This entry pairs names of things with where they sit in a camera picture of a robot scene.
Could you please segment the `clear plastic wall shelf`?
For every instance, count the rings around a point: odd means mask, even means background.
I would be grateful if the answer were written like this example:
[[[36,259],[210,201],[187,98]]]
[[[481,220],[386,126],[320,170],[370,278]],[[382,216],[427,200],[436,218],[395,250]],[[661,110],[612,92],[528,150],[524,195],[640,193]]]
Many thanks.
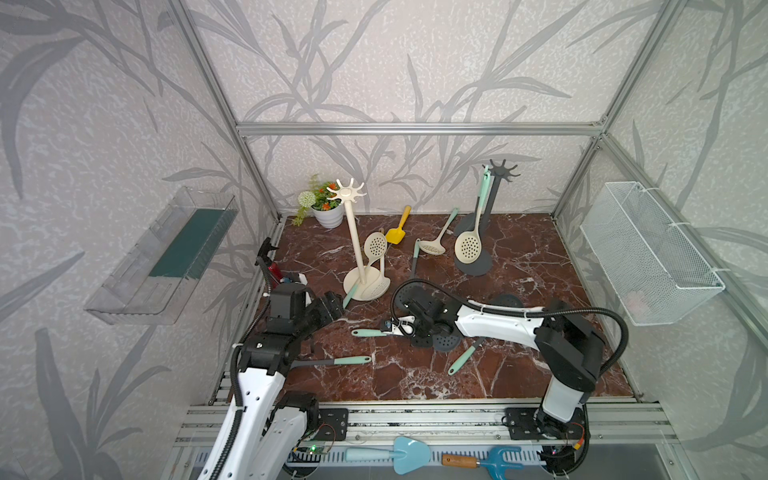
[[[177,190],[84,310],[108,325],[172,325],[239,213],[236,196]]]

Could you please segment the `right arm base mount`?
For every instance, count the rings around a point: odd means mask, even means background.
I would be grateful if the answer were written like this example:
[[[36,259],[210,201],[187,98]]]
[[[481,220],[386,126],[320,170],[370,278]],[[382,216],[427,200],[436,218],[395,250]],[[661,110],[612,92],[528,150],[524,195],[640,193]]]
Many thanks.
[[[568,421],[557,420],[540,407],[510,407],[504,410],[502,423],[512,440],[565,441],[575,444],[589,435],[583,407],[577,407]]]

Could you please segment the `grey skimmer centre upright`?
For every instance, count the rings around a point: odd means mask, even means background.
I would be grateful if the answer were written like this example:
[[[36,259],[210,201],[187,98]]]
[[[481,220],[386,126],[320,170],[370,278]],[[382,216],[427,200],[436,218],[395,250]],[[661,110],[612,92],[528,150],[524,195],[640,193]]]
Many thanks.
[[[420,239],[417,239],[414,244],[414,250],[412,255],[412,261],[411,261],[411,272],[410,272],[410,279],[414,279],[416,277],[416,270],[417,270],[417,261],[419,258],[420,253]],[[414,289],[417,289],[418,286],[416,284],[409,284],[403,287],[399,290],[399,292],[395,295],[395,306],[397,309],[404,310],[405,309],[405,303],[413,296],[412,291]]]

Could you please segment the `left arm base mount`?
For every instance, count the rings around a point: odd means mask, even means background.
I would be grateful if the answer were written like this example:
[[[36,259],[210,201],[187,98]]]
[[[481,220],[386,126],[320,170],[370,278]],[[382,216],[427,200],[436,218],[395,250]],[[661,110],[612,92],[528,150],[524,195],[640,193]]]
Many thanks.
[[[312,417],[302,442],[339,442],[344,441],[349,427],[347,408],[320,408]]]

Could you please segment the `large cream skimmer green handle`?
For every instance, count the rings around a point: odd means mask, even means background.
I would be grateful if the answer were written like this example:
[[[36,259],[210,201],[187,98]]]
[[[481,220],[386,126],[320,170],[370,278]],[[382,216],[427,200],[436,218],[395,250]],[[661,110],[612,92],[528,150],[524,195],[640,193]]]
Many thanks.
[[[481,254],[482,242],[479,234],[479,224],[491,182],[492,173],[490,167],[486,166],[480,184],[478,205],[475,209],[474,227],[471,230],[461,233],[454,244],[456,259],[463,264],[471,264],[475,262]]]

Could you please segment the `grey skimmer near right arm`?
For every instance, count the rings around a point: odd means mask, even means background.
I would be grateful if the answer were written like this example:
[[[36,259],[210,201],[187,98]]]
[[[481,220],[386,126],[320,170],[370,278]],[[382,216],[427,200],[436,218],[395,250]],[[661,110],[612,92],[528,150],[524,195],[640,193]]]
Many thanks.
[[[509,308],[522,308],[523,303],[522,301],[512,294],[501,294],[495,299],[493,299],[490,302],[491,305],[494,306],[502,306],[502,307],[509,307]],[[448,374],[450,376],[453,376],[457,374],[463,366],[468,362],[468,360],[472,357],[474,352],[480,348],[480,346],[487,340],[486,337],[478,337],[473,344],[464,352],[462,353],[450,366],[448,370]]]

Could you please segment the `potted artificial plant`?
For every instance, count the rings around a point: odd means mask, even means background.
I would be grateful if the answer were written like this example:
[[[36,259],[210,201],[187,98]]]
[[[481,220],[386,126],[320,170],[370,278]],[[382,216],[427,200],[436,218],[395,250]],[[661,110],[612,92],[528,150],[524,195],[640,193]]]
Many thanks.
[[[292,224],[300,226],[308,216],[313,215],[326,229],[340,226],[344,210],[341,201],[335,198],[335,192],[338,190],[337,181],[322,181],[318,174],[314,174],[309,180],[308,188],[298,194],[299,207]]]

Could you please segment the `dark grey utensil rack stand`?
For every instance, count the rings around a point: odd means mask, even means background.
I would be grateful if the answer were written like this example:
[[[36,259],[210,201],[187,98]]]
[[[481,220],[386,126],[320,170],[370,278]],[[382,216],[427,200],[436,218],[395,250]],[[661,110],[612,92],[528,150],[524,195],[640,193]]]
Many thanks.
[[[519,174],[514,173],[514,170],[517,168],[517,166],[513,165],[511,167],[507,167],[506,162],[507,160],[503,159],[499,165],[496,165],[493,160],[490,161],[489,167],[492,173],[492,182],[488,189],[487,199],[485,200],[484,209],[480,218],[479,234],[482,242],[482,251],[479,258],[471,264],[463,264],[456,259],[456,256],[454,253],[455,266],[466,275],[476,276],[476,277],[483,276],[487,274],[492,267],[491,255],[483,248],[483,244],[485,242],[484,237],[486,236],[486,230],[488,229],[491,221],[492,208],[493,208],[501,181],[505,180],[507,182],[510,182],[513,177],[519,177]]]

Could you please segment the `yellow toy shovel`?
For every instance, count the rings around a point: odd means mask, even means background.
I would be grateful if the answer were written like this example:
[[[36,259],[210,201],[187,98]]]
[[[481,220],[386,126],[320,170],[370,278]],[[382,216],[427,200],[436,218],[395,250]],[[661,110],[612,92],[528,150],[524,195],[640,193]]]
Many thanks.
[[[410,213],[411,213],[412,207],[410,205],[407,205],[403,213],[400,217],[399,223],[395,228],[391,228],[387,231],[385,238],[388,243],[397,245],[399,244],[405,237],[405,231],[404,231],[404,224],[406,223]]]

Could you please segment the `cream skimmer leaning on rack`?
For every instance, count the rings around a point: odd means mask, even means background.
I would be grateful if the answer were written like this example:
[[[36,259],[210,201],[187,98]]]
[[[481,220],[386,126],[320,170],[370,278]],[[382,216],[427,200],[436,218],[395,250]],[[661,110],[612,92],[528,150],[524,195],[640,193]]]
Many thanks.
[[[344,279],[346,296],[343,306],[347,307],[351,300],[371,301],[381,297],[389,288],[391,280],[384,275],[385,254],[388,242],[381,232],[371,233],[365,241],[364,252],[368,264],[364,269],[365,282],[360,280],[358,268],[350,271]]]

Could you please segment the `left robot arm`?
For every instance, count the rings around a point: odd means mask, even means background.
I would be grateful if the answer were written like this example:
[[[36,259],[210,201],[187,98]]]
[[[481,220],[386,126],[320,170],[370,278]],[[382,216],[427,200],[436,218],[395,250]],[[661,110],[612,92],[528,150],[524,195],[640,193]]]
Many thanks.
[[[263,328],[233,347],[233,398],[201,479],[275,479],[289,452],[319,427],[314,395],[280,392],[302,343],[341,318],[343,296],[302,283],[271,291]]]

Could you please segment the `light blue garden trowel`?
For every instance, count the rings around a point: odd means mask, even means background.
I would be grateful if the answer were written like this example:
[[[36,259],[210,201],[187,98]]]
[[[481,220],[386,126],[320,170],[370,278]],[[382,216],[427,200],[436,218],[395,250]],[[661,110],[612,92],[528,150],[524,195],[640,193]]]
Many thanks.
[[[347,462],[392,460],[394,471],[405,475],[426,466],[432,457],[430,447],[418,440],[399,436],[388,450],[376,448],[349,447],[344,453]]]

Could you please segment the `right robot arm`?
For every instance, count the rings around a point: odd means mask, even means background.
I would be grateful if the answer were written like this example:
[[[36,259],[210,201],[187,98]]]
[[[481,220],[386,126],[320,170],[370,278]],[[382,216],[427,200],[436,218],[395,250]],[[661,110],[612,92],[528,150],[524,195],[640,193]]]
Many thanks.
[[[538,422],[566,424],[617,361],[621,350],[604,356],[607,340],[583,315],[554,301],[547,307],[483,304],[449,297],[442,300],[421,287],[406,287],[393,298],[387,334],[400,335],[419,348],[450,340],[487,338],[520,344],[539,352],[552,375],[542,399]]]

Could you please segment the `red spray bottle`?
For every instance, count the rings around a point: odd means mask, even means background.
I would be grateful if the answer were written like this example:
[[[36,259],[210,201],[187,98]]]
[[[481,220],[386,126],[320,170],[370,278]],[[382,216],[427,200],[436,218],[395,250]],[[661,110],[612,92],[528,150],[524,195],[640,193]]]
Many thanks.
[[[256,265],[262,270],[271,288],[277,287],[284,279],[278,264],[269,256],[271,252],[277,249],[278,247],[272,244],[272,239],[266,237],[258,249],[256,258]]]

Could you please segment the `cream utensil rack stand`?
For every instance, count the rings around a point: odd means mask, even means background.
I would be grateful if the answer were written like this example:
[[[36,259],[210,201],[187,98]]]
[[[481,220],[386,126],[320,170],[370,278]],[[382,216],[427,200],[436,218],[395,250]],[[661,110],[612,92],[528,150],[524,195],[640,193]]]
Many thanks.
[[[339,190],[335,192],[335,198],[341,201],[341,206],[345,210],[348,229],[349,229],[350,238],[352,241],[355,262],[356,262],[356,266],[354,268],[359,269],[360,280],[362,282],[365,282],[364,269],[368,264],[368,258],[365,255],[364,248],[361,247],[360,238],[359,238],[358,229],[357,229],[357,223],[356,223],[355,214],[354,214],[354,207],[353,207],[353,204],[357,201],[358,198],[365,196],[365,193],[362,192],[363,184],[360,184],[359,186],[355,186],[353,179],[350,180],[348,185],[344,185],[340,180],[337,180],[337,182],[339,185]]]

